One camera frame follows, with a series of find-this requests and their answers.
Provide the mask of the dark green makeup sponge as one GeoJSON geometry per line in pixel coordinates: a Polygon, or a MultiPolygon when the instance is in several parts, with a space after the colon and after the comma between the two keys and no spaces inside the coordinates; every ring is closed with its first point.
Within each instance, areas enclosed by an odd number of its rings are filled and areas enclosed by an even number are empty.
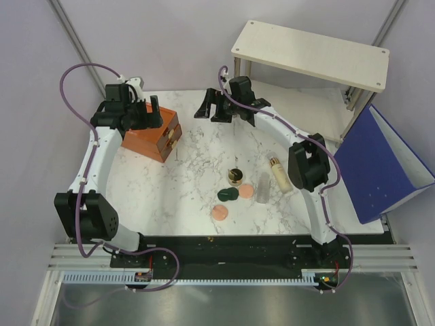
{"type": "Polygon", "coordinates": [[[221,189],[218,193],[217,193],[217,198],[221,201],[221,202],[227,202],[227,201],[233,201],[233,200],[237,200],[239,197],[239,191],[236,187],[229,187],[226,189],[221,189]]]}

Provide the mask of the cream lotion bottle gold cap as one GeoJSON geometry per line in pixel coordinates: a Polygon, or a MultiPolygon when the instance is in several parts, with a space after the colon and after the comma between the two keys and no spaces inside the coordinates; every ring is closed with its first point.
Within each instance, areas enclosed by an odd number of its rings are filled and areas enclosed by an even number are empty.
{"type": "Polygon", "coordinates": [[[283,194],[291,193],[294,188],[289,180],[288,174],[283,168],[283,165],[279,160],[279,158],[277,157],[276,153],[269,152],[267,154],[267,158],[268,158],[269,166],[272,170],[272,173],[275,177],[275,180],[281,192],[283,194]]]}

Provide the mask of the orange drawer organizer box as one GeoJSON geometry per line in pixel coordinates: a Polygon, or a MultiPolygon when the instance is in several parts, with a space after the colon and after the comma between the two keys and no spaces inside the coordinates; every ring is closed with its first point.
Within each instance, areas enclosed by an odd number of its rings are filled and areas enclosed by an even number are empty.
{"type": "Polygon", "coordinates": [[[160,163],[165,163],[162,159],[162,151],[168,140],[162,135],[164,132],[164,118],[167,115],[175,115],[177,112],[161,107],[160,114],[163,119],[161,127],[146,130],[129,130],[125,134],[122,147],[160,163]]]}

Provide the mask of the pink round makeup puff front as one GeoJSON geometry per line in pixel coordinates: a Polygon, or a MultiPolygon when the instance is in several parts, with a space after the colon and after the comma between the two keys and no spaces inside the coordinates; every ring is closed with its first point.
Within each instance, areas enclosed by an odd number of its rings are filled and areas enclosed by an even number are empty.
{"type": "Polygon", "coordinates": [[[223,221],[228,216],[228,209],[221,204],[215,205],[211,210],[211,216],[216,221],[223,221]]]}

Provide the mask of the pink round makeup puff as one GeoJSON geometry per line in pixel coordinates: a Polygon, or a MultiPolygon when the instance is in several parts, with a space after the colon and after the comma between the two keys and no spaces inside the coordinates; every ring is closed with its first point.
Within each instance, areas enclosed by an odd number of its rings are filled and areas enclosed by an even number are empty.
{"type": "Polygon", "coordinates": [[[244,199],[252,198],[254,195],[255,189],[253,185],[250,184],[242,184],[239,186],[239,196],[244,199]]]}
{"type": "Polygon", "coordinates": [[[228,216],[228,209],[221,204],[215,205],[211,210],[211,216],[216,221],[223,221],[228,216]]]}

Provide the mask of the gold lid cream jar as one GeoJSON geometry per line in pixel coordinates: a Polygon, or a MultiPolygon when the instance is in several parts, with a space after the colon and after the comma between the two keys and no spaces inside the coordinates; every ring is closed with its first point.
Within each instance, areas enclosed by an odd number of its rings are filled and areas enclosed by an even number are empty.
{"type": "Polygon", "coordinates": [[[228,170],[228,182],[231,186],[238,187],[243,182],[243,172],[238,168],[228,170]]]}

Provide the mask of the clear small bottle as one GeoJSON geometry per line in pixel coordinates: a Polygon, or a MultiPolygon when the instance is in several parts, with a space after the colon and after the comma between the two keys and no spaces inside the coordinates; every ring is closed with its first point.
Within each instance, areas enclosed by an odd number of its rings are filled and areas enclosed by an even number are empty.
{"type": "Polygon", "coordinates": [[[260,204],[266,204],[270,198],[270,176],[268,173],[263,172],[260,176],[257,192],[256,192],[256,202],[260,204]]]}

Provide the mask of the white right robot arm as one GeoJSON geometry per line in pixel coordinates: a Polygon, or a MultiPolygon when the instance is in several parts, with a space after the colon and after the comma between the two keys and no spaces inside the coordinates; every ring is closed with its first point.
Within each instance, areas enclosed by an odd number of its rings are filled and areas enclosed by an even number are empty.
{"type": "Polygon", "coordinates": [[[323,136],[296,129],[266,99],[255,96],[248,77],[235,77],[228,83],[228,90],[224,87],[218,90],[208,88],[194,117],[230,123],[233,117],[239,116],[253,127],[270,134],[286,148],[288,177],[292,185],[301,191],[307,207],[313,239],[313,263],[324,268],[338,262],[343,268],[351,268],[353,249],[344,248],[351,242],[332,225],[329,216],[326,191],[338,184],[329,182],[330,171],[338,168],[338,164],[327,150],[323,136]]]}

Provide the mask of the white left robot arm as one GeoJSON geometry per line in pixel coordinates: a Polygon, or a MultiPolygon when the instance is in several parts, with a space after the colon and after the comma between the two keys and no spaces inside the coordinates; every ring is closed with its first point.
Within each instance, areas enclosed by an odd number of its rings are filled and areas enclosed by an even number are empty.
{"type": "Polygon", "coordinates": [[[149,251],[140,245],[140,233],[120,223],[105,195],[113,160],[126,133],[162,126],[158,98],[145,98],[141,77],[119,75],[117,83],[106,85],[105,100],[84,123],[90,129],[88,147],[69,189],[55,195],[56,212],[82,257],[89,258],[98,247],[108,246],[126,253],[134,267],[144,266],[149,251]]]}

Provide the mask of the clear drawer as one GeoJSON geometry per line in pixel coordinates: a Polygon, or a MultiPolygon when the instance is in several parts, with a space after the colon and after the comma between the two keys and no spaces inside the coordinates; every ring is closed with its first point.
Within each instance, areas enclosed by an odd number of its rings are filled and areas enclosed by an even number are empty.
{"type": "Polygon", "coordinates": [[[179,118],[177,114],[171,116],[167,115],[164,118],[164,132],[162,135],[166,140],[172,137],[178,125],[179,125],[179,118]]]}
{"type": "Polygon", "coordinates": [[[165,162],[171,152],[176,148],[177,143],[182,135],[181,125],[177,125],[169,134],[169,139],[162,151],[162,159],[165,162]]]}

